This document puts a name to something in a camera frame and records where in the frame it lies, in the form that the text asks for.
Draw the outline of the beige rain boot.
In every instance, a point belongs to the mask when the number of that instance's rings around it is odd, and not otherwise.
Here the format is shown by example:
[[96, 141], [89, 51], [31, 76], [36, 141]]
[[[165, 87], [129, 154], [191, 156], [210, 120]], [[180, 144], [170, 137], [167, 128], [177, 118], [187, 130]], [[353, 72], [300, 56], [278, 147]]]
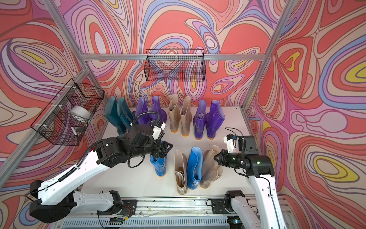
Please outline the beige rain boot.
[[176, 189], [179, 195], [187, 193], [187, 158], [181, 151], [174, 152], [174, 175]]
[[211, 149], [204, 153], [202, 179], [200, 181], [200, 187], [203, 189], [208, 188], [211, 183], [219, 179], [223, 174], [224, 167], [214, 160], [214, 156], [220, 152], [221, 149], [218, 146], [212, 145]]
[[190, 96], [187, 96], [184, 99], [180, 115], [181, 115], [181, 133], [183, 136], [189, 136], [190, 125], [192, 122], [191, 97]]
[[179, 96], [173, 94], [169, 96], [169, 99], [168, 116], [170, 119], [170, 130], [176, 133], [180, 123]]

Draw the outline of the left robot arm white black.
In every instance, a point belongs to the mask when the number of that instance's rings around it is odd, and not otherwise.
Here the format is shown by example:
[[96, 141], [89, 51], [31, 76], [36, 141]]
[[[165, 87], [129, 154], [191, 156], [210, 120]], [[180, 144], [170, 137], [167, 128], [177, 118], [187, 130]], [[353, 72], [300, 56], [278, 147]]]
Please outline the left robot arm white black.
[[35, 198], [29, 214], [52, 223], [71, 213], [96, 211], [102, 215], [117, 215], [126, 206], [118, 191], [104, 194], [84, 194], [77, 188], [94, 176], [135, 157], [151, 155], [165, 158], [173, 145], [162, 140], [165, 123], [131, 126], [123, 135], [98, 140], [89, 146], [80, 160], [63, 173], [46, 181], [35, 180], [30, 195]]

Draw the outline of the blue rain boot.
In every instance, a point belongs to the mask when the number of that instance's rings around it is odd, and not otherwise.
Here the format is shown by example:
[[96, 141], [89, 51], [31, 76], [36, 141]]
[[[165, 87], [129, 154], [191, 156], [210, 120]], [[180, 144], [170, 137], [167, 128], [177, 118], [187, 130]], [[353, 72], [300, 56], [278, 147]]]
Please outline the blue rain boot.
[[161, 141], [156, 143], [155, 148], [150, 154], [150, 162], [154, 166], [156, 174], [160, 177], [166, 173], [166, 155], [167, 155], [167, 143]]
[[199, 147], [191, 149], [187, 165], [187, 185], [189, 189], [196, 189], [202, 179], [203, 152]]

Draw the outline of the grey tape roll in basket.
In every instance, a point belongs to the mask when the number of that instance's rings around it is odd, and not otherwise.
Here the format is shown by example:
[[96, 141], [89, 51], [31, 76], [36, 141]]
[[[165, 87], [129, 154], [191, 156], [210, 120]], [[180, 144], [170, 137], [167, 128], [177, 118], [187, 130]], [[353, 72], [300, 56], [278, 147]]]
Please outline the grey tape roll in basket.
[[91, 116], [91, 113], [81, 106], [74, 106], [68, 113], [80, 122], [87, 122]]

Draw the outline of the purple rain boot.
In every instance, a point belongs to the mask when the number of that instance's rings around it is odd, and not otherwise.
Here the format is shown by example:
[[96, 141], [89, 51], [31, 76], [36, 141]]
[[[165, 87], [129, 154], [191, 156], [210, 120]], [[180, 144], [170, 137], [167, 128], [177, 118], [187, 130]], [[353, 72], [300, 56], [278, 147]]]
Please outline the purple rain boot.
[[200, 140], [203, 137], [206, 118], [206, 101], [200, 100], [197, 111], [193, 118], [194, 136]]
[[[144, 97], [141, 97], [138, 101], [137, 107], [136, 107], [136, 111], [135, 111], [135, 116], [139, 116], [142, 113], [148, 112], [148, 107], [147, 107], [147, 103]], [[145, 114], [143, 116], [141, 116], [138, 119], [138, 123], [140, 125], [144, 124], [147, 125], [150, 123], [150, 115], [149, 114]]]
[[163, 110], [161, 108], [159, 96], [153, 96], [152, 97], [152, 106], [151, 106], [150, 111], [154, 111], [154, 112], [159, 113], [160, 120], [163, 121], [164, 123], [166, 123], [166, 121], [167, 121], [167, 113], [166, 113], [165, 110]]
[[225, 118], [220, 102], [212, 100], [210, 111], [206, 115], [206, 132], [209, 139], [215, 138], [216, 132], [223, 124]]

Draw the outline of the teal rain boot yellow sole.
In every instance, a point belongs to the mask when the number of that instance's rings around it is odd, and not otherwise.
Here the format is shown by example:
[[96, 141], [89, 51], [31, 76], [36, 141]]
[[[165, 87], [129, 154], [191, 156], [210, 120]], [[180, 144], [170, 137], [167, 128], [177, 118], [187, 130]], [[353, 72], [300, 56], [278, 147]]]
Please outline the teal rain boot yellow sole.
[[111, 96], [104, 110], [104, 116], [107, 120], [117, 129], [117, 133], [122, 135], [126, 132], [126, 127], [122, 123], [121, 119], [117, 114], [117, 101], [118, 99], [115, 96]]

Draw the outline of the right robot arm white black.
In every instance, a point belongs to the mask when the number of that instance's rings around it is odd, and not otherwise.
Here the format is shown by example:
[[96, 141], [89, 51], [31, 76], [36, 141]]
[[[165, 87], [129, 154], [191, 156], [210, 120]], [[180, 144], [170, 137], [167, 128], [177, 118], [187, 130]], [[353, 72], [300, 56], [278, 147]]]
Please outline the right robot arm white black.
[[275, 172], [268, 156], [260, 155], [252, 135], [224, 137], [226, 149], [215, 155], [214, 160], [223, 167], [242, 169], [254, 189], [257, 213], [254, 213], [244, 193], [240, 190], [225, 194], [225, 211], [235, 213], [246, 229], [287, 228], [275, 188]]

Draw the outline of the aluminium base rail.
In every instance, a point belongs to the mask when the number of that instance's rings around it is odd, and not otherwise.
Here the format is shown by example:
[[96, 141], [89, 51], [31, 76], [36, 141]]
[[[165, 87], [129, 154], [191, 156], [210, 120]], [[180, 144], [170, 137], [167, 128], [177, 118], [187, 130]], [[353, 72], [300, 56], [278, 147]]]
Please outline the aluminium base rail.
[[74, 213], [52, 229], [264, 229], [265, 218], [253, 195], [229, 204], [219, 196], [128, 198], [132, 216]]

